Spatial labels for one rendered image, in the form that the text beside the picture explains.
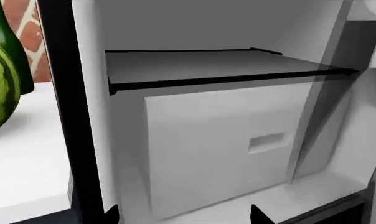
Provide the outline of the dark green glass bottle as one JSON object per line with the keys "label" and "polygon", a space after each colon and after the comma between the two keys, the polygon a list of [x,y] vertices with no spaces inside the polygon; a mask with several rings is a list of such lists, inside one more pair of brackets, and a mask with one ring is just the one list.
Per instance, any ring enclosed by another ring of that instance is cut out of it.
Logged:
{"label": "dark green glass bottle", "polygon": [[31,74],[26,52],[8,24],[0,0],[0,46],[10,56],[21,81],[21,94],[34,91],[34,81]]}

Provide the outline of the white fridge drawer box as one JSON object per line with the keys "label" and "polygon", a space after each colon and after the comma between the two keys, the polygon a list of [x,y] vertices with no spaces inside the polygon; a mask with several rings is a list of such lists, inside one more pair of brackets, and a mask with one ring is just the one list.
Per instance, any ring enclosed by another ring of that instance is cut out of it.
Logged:
{"label": "white fridge drawer box", "polygon": [[292,83],[147,97],[153,216],[284,182],[310,89]]}

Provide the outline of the white fridge with black frame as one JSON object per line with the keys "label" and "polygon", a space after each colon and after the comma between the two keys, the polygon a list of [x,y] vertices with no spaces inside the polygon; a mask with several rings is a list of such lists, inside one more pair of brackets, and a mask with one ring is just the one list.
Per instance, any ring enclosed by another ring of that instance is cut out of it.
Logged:
{"label": "white fridge with black frame", "polygon": [[79,224],[315,224],[372,199],[376,0],[35,0]]}

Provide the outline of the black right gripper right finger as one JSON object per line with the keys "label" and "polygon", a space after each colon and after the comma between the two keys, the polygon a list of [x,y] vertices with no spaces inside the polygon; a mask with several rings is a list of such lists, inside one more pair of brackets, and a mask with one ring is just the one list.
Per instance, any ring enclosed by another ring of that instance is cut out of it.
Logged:
{"label": "black right gripper right finger", "polygon": [[256,205],[251,205],[250,220],[251,224],[275,224]]}

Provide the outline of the striped green watermelon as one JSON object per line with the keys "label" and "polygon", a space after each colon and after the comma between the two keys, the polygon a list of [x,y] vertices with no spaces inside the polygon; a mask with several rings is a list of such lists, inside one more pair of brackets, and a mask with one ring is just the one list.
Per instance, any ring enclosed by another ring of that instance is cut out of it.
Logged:
{"label": "striped green watermelon", "polygon": [[21,82],[17,70],[0,47],[0,127],[11,117],[21,96]]}

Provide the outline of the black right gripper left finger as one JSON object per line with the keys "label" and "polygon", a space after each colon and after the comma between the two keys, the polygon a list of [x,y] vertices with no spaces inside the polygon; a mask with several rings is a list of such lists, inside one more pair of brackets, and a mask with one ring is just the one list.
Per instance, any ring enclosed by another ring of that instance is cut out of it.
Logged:
{"label": "black right gripper left finger", "polygon": [[103,216],[104,224],[119,224],[119,206],[113,205]]}

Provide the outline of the glass fridge shelf black trim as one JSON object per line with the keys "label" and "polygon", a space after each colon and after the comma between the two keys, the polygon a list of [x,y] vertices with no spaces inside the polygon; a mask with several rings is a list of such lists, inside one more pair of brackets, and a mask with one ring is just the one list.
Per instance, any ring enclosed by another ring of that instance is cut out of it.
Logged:
{"label": "glass fridge shelf black trim", "polygon": [[263,49],[107,50],[110,92],[219,83],[324,77],[343,80],[359,71],[323,65]]}

